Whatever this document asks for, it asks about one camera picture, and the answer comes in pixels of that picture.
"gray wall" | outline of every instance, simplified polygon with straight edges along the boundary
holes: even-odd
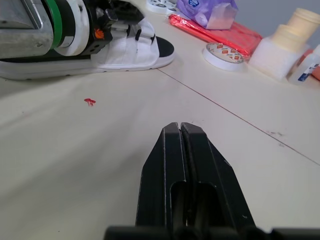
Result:
[[[237,0],[236,3],[239,12],[235,20],[263,37],[272,35],[279,24],[287,24],[296,8],[320,14],[320,0]],[[320,44],[320,28],[308,43],[312,48]]]

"green ring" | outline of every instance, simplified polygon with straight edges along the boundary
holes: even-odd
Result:
[[[55,49],[62,38],[62,18],[55,0],[45,0],[53,21],[53,42],[50,49]]]

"red package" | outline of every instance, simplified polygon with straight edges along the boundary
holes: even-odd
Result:
[[[175,14],[169,16],[171,25],[194,35],[208,43],[220,43],[237,50],[244,59],[249,60],[262,36],[249,28],[233,22],[229,30],[207,30],[192,20]]]

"white sandal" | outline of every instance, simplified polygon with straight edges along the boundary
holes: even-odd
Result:
[[[155,36],[153,26],[143,19],[137,25],[112,25],[113,40],[100,52],[66,60],[12,58],[0,61],[0,77],[14,80],[43,79],[69,75],[142,71],[170,64],[174,46]]]

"table surface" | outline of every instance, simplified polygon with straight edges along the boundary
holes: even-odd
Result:
[[[202,59],[204,42],[146,15],[175,45],[167,67],[0,78],[1,239],[99,240],[108,226],[134,225],[142,166],[171,122],[204,129],[232,165],[258,227],[319,227],[316,90],[252,69],[218,70]]]

